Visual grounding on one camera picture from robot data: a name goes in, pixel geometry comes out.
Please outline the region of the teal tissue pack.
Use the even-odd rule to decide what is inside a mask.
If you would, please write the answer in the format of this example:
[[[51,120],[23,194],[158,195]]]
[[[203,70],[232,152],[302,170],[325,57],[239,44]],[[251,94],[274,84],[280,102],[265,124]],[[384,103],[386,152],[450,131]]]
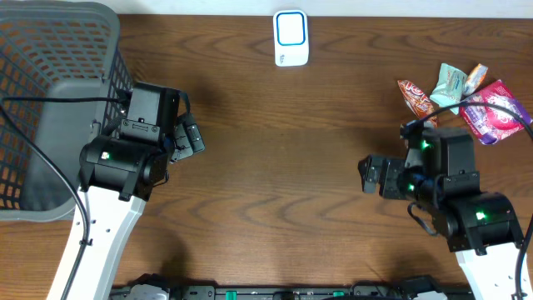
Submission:
[[[457,104],[463,96],[466,78],[466,74],[460,69],[442,63],[438,81],[430,95],[430,100],[441,108]]]

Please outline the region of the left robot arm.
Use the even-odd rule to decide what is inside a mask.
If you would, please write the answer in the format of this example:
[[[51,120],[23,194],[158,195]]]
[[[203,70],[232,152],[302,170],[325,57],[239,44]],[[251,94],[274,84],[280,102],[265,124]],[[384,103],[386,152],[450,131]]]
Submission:
[[[127,240],[167,168],[204,150],[188,95],[138,82],[118,94],[127,110],[80,153],[71,231],[50,299],[108,298]]]

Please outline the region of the red purple snack packet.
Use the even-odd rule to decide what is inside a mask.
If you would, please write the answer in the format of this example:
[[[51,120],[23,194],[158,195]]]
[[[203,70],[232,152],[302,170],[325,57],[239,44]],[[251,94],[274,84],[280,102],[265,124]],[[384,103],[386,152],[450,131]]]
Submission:
[[[465,99],[469,103],[489,103],[504,107],[532,124],[530,114],[499,79]],[[484,145],[492,145],[521,131],[524,126],[507,112],[493,107],[460,107],[460,115]]]

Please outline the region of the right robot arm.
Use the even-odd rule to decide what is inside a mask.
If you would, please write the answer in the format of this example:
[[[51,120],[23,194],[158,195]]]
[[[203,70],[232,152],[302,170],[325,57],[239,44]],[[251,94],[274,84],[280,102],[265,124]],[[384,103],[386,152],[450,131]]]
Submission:
[[[404,158],[370,154],[358,163],[364,193],[407,200],[431,215],[415,221],[442,236],[454,253],[476,299],[530,299],[532,283],[522,232],[505,195],[481,190],[471,135],[459,127],[401,127]]]

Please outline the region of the small orange tissue pack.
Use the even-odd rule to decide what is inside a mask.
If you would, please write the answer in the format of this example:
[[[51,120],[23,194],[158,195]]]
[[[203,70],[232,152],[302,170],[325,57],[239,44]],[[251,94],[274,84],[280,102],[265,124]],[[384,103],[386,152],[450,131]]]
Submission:
[[[487,66],[480,63],[475,66],[464,82],[462,95],[468,97],[473,94],[484,81],[487,72]]]

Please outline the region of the orange brown snack packet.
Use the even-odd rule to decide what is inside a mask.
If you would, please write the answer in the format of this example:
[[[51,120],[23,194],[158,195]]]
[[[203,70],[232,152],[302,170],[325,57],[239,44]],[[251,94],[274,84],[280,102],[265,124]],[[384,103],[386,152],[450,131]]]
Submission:
[[[418,119],[423,119],[435,111],[435,108],[427,95],[425,95],[413,82],[408,80],[398,80],[397,84],[407,107]]]

